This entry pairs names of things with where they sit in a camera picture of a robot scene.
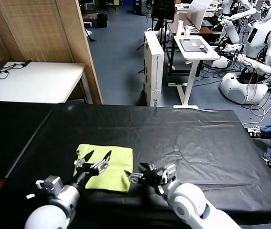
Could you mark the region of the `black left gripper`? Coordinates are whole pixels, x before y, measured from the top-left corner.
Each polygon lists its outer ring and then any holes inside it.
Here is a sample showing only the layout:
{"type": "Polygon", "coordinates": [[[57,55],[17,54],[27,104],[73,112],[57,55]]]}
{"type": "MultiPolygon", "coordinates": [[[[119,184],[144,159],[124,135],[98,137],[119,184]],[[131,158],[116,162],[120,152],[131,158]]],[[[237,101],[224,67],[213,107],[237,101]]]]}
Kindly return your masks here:
{"type": "Polygon", "coordinates": [[[93,153],[94,150],[87,153],[83,158],[74,161],[76,174],[72,178],[72,186],[77,189],[85,188],[85,185],[92,177],[103,173],[109,166],[109,160],[112,153],[111,150],[107,152],[102,160],[99,160],[95,164],[87,163],[93,153]]]}

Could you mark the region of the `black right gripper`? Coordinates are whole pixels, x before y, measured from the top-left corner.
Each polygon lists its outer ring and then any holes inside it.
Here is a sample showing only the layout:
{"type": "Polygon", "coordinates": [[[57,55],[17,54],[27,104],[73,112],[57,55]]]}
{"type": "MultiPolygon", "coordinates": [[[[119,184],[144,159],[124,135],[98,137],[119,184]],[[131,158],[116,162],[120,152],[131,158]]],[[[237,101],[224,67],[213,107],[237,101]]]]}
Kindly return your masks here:
{"type": "Polygon", "coordinates": [[[167,170],[164,167],[156,168],[154,164],[140,162],[139,170],[141,173],[124,171],[131,183],[158,188],[168,181],[167,170]]]}

